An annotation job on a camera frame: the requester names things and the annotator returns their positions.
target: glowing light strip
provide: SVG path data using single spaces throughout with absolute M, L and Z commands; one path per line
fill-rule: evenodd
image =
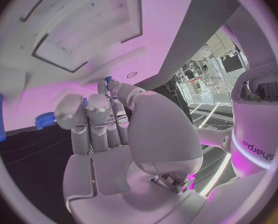
M 208 185 L 206 185 L 206 187 L 201 191 L 200 195 L 202 196 L 206 196 L 208 194 L 208 192 L 213 188 L 213 186 L 215 185 L 215 183 L 218 181 L 218 179 L 220 178 L 220 176 L 222 175 L 224 169 L 226 168 L 229 160 L 230 160 L 231 155 L 228 153 L 226 154 L 223 163 L 221 164 L 220 168 L 218 169 L 218 171 L 215 173 L 214 177 L 212 178 L 212 180 L 208 183 Z
M 198 128 L 202 128 L 202 126 L 209 120 L 209 118 L 212 116 L 212 114 L 215 112 L 216 108 L 219 106 L 220 102 L 216 104 L 216 106 L 213 108 L 213 110 L 210 112 L 210 114 L 205 118 L 205 120 L 202 122 L 201 125 L 199 125 Z
M 239 152 L 242 153 L 251 162 L 253 162 L 253 163 L 255 163 L 255 164 L 257 164 L 260 167 L 265 168 L 265 169 L 269 169 L 270 168 L 270 165 L 260 162 L 259 160 L 257 160 L 254 157 L 250 156 L 244 149 L 242 149 L 241 146 L 239 145 L 239 143 L 237 142 L 236 138 L 235 138 L 234 132 L 231 135 L 231 139 L 232 139 L 235 147 L 239 150 Z
M 202 102 L 199 106 L 197 106 L 191 113 L 194 113 L 204 102 Z

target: white robot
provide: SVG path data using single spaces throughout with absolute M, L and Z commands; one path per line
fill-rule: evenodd
M 58 124 L 74 134 L 74 155 L 67 163 L 63 194 L 77 223 L 220 223 L 249 194 L 238 196 L 235 190 L 256 185 L 269 168 L 277 148 L 272 144 L 278 143 L 278 69 L 274 64 L 250 69 L 238 78 L 232 93 L 234 129 L 223 131 L 196 128 L 176 104 L 156 92 L 106 80 L 111 102 L 102 82 L 99 94 L 89 97 L 87 112 L 83 98 L 73 95 L 65 97 L 55 111 Z M 128 145 L 113 146 L 106 134 L 113 120 L 111 104 L 117 100 L 133 111 L 127 123 Z M 266 115 L 249 120 L 255 111 Z M 89 132 L 83 133 L 87 133 L 83 139 L 74 138 L 76 126 L 84 126 L 86 113 L 91 145 Z M 262 133 L 263 128 L 270 132 Z M 231 153 L 237 174 L 208 198 L 189 188 L 188 177 L 198 172 L 203 161 L 201 144 Z

